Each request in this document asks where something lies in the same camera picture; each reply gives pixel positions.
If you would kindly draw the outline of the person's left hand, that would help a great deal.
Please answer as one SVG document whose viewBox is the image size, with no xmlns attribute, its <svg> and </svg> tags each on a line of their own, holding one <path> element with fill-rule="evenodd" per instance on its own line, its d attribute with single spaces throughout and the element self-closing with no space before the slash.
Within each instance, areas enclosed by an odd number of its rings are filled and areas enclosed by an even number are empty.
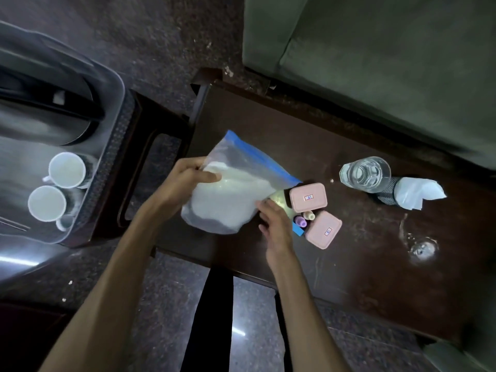
<svg viewBox="0 0 496 372">
<path fill-rule="evenodd" d="M 174 164 L 165 181 L 148 200 L 160 220 L 171 218 L 191 198 L 199 184 L 194 185 L 190 172 L 205 171 L 201 169 L 204 161 L 205 157 L 182 158 Z"/>
</svg>

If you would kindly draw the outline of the person's right hand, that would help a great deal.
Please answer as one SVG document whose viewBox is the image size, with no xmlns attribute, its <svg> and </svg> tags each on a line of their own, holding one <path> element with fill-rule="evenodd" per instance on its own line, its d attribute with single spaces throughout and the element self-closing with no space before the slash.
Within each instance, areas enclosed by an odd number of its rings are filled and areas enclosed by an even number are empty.
<svg viewBox="0 0 496 372">
<path fill-rule="evenodd" d="M 272 200 L 265 199 L 256 202 L 259 216 L 264 225 L 269 225 L 273 241 L 267 242 L 266 259 L 274 276 L 281 269 L 297 261 L 293 248 L 292 221 L 285 211 Z"/>
</svg>

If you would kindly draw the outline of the clear zip bag white powder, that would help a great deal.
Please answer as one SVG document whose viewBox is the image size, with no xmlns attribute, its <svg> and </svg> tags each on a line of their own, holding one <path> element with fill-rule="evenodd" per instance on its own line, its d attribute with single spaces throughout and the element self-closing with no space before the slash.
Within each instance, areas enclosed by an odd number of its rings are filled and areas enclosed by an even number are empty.
<svg viewBox="0 0 496 372">
<path fill-rule="evenodd" d="M 270 156 L 231 130 L 207 155 L 201 168 L 221 180 L 200 183 L 182 207 L 190 226 L 217 235 L 232 235 L 257 212 L 256 201 L 301 183 Z"/>
</svg>

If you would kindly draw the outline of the person's right forearm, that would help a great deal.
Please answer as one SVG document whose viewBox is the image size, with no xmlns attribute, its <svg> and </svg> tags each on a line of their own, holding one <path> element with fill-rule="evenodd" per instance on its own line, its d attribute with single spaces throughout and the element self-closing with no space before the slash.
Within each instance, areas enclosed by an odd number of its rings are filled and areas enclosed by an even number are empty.
<svg viewBox="0 0 496 372">
<path fill-rule="evenodd" d="M 280 296 L 293 372 L 352 372 L 333 340 L 295 256 L 272 268 Z"/>
</svg>

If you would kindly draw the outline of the person's left forearm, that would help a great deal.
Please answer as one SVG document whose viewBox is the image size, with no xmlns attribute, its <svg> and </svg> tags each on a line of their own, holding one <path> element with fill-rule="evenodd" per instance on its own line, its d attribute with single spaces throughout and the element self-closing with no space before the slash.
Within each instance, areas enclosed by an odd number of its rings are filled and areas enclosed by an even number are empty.
<svg viewBox="0 0 496 372">
<path fill-rule="evenodd" d="M 180 207 L 145 204 L 140 208 L 38 372 L 116 372 L 121 368 L 152 248 L 163 223 Z"/>
</svg>

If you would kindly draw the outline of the pale yellow-green bottle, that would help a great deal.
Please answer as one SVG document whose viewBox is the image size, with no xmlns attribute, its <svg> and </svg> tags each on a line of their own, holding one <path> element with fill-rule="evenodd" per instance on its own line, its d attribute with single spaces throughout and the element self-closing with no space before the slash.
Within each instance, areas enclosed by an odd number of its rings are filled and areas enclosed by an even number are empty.
<svg viewBox="0 0 496 372">
<path fill-rule="evenodd" d="M 276 191 L 269 196 L 269 199 L 276 203 L 276 205 L 281 207 L 285 211 L 289 219 L 293 220 L 294 217 L 297 215 L 297 213 L 291 206 L 288 189 Z"/>
</svg>

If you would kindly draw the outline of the pink lidded plastic container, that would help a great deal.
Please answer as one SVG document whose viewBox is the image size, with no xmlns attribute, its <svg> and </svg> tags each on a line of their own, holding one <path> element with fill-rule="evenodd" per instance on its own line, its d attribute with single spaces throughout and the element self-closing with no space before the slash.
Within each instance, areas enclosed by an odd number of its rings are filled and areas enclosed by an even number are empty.
<svg viewBox="0 0 496 372">
<path fill-rule="evenodd" d="M 342 227 L 342 220 L 322 210 L 305 231 L 305 239 L 321 250 L 329 247 Z"/>
<path fill-rule="evenodd" d="M 292 188 L 289 198 L 296 213 L 326 208 L 328 204 L 326 188 L 319 182 Z"/>
</svg>

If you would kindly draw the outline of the person's left leg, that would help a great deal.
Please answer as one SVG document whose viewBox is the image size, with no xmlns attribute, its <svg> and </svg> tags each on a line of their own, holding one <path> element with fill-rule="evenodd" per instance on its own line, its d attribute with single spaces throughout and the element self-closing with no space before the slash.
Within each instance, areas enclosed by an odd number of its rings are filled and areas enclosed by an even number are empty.
<svg viewBox="0 0 496 372">
<path fill-rule="evenodd" d="M 212 267 L 195 311 L 180 372 L 229 372 L 234 281 Z"/>
</svg>

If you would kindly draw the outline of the clear glass of water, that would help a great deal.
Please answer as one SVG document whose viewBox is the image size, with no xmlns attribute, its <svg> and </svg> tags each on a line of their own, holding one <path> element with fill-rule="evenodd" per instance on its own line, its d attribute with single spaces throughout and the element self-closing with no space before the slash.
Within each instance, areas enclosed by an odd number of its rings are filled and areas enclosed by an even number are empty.
<svg viewBox="0 0 496 372">
<path fill-rule="evenodd" d="M 377 156 L 344 164 L 339 171 L 340 181 L 344 185 L 371 194 L 386 189 L 391 177 L 388 162 Z"/>
</svg>

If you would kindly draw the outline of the black mesh napkin holder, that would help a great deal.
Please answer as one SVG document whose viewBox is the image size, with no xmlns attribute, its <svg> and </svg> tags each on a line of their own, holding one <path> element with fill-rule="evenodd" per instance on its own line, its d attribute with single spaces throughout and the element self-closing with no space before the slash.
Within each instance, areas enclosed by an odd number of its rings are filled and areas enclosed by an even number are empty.
<svg viewBox="0 0 496 372">
<path fill-rule="evenodd" d="M 391 177 L 389 179 L 387 187 L 381 192 L 373 193 L 372 196 L 385 205 L 398 207 L 399 204 L 395 199 L 394 190 L 400 180 L 401 177 Z"/>
</svg>

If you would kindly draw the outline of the white ceramic cup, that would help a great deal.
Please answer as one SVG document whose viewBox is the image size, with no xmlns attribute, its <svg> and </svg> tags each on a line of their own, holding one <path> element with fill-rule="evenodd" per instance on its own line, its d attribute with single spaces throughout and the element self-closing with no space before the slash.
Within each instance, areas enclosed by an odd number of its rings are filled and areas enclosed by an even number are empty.
<svg viewBox="0 0 496 372">
<path fill-rule="evenodd" d="M 44 185 L 29 195 L 28 210 L 35 219 L 45 223 L 55 222 L 59 231 L 66 232 L 72 227 L 83 198 L 82 189 Z"/>
<path fill-rule="evenodd" d="M 60 188 L 88 189 L 98 160 L 90 155 L 61 152 L 49 162 L 48 175 L 43 183 L 52 183 Z"/>
</svg>

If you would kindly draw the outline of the clear plastic tray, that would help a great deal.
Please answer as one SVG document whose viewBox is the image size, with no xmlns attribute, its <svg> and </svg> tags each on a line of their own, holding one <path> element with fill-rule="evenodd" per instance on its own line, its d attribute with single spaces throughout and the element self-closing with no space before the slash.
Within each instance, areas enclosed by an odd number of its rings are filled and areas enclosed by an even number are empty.
<svg viewBox="0 0 496 372">
<path fill-rule="evenodd" d="M 105 118 L 95 131 L 73 145 L 52 146 L 0 136 L 0 235 L 57 244 L 69 230 L 62 232 L 55 222 L 35 219 L 28 210 L 28 197 L 38 187 L 54 185 L 43 183 L 42 178 L 48 175 L 49 162 L 57 154 L 72 152 L 99 161 L 129 89 L 114 70 L 46 34 L 0 21 L 0 42 L 3 41 L 46 53 L 81 74 L 105 110 Z"/>
</svg>

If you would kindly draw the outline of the green fabric sofa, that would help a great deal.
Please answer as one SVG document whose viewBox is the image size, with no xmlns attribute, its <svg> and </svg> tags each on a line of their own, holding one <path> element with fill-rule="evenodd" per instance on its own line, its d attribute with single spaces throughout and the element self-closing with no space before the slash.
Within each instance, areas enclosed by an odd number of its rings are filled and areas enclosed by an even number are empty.
<svg viewBox="0 0 496 372">
<path fill-rule="evenodd" d="M 496 170 L 496 0 L 245 0 L 243 64 Z"/>
</svg>

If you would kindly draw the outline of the green upholstered chair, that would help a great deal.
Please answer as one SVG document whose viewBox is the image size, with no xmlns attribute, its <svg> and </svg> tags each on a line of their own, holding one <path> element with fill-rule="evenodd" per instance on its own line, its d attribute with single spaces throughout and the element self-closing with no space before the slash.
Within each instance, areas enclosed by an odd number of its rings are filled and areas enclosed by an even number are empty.
<svg viewBox="0 0 496 372">
<path fill-rule="evenodd" d="M 461 347 L 437 341 L 422 352 L 437 372 L 496 372 L 496 336 L 476 333 Z"/>
</svg>

